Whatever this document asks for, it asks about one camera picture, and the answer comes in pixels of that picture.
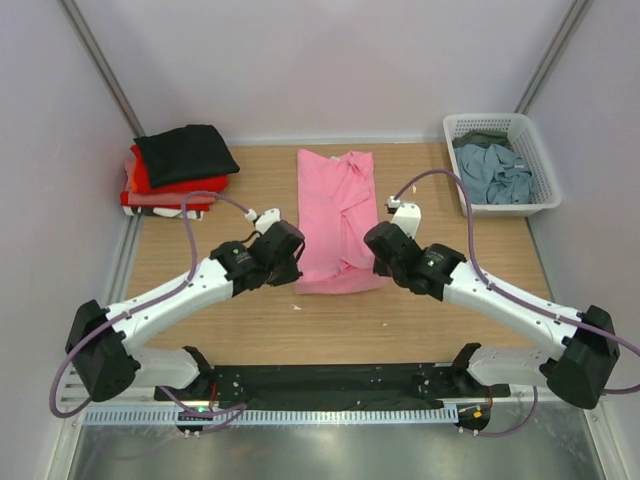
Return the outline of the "pink t-shirt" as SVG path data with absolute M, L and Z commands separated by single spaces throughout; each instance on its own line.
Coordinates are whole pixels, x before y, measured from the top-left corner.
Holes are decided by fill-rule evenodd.
M 301 149 L 297 190 L 305 249 L 296 293 L 342 295 L 384 287 L 388 279 L 373 272 L 375 257 L 364 243 L 378 224 L 373 155 L 350 151 L 324 157 Z

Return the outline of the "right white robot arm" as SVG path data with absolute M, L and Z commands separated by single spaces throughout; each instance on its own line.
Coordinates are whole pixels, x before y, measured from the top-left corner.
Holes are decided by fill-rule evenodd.
M 452 387 L 472 396 L 495 384 L 547 387 L 558 398 L 595 408 L 620 357 L 611 315 L 595 305 L 586 311 L 528 294 L 474 268 L 462 253 L 435 243 L 421 247 L 398 225 L 385 221 L 364 242 L 374 270 L 416 295 L 478 312 L 534 344 L 532 351 L 477 347 L 450 372 Z

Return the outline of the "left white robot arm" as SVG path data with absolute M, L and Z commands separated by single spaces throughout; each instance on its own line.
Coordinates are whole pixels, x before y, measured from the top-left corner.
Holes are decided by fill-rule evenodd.
M 210 305 L 264 285 L 295 282 L 304 246 L 303 234 L 279 220 L 245 241 L 222 243 L 194 269 L 145 294 L 108 307 L 81 305 L 66 352 L 90 400 L 108 401 L 131 387 L 152 387 L 158 400 L 204 398 L 213 369 L 197 348 L 160 350 L 147 342 Z

